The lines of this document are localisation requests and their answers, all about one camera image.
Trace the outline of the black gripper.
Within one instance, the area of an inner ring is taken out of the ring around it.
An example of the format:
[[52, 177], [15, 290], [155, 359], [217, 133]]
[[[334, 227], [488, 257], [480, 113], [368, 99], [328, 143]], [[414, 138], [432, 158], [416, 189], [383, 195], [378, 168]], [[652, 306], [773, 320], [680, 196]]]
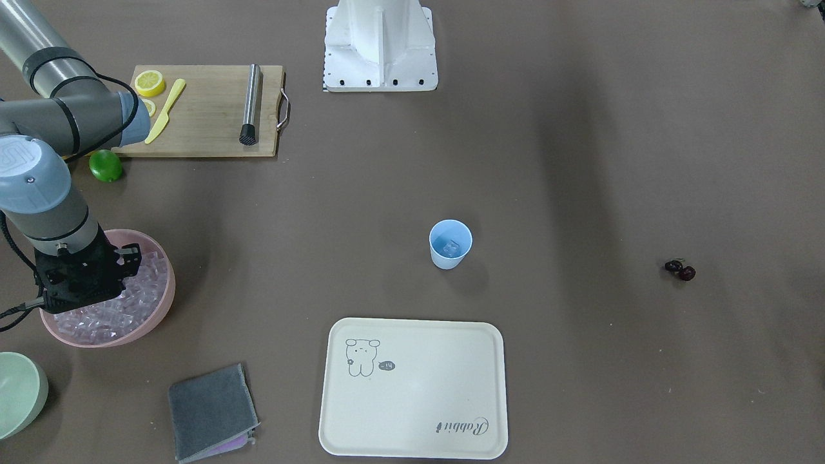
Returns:
[[59, 246], [56, 255], [35, 250], [35, 269], [43, 294], [37, 306], [50, 314], [60, 314], [120, 296], [124, 280], [136, 276], [141, 266], [141, 246], [113, 246], [103, 230], [88, 247], [68, 252]]

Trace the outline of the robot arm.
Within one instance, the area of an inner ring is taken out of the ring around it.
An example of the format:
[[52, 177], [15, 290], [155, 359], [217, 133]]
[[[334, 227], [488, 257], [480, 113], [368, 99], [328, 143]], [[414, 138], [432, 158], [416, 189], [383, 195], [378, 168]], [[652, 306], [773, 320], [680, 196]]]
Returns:
[[8, 225], [32, 245], [38, 294], [3, 311], [26, 317], [32, 309], [59, 314], [111, 300], [141, 266], [138, 244], [113, 246], [83, 195], [70, 163], [101, 149], [144, 141], [150, 115], [127, 83], [121, 90], [92, 68], [29, 1], [3, 1], [2, 51], [37, 94], [2, 102], [2, 233], [15, 253]]

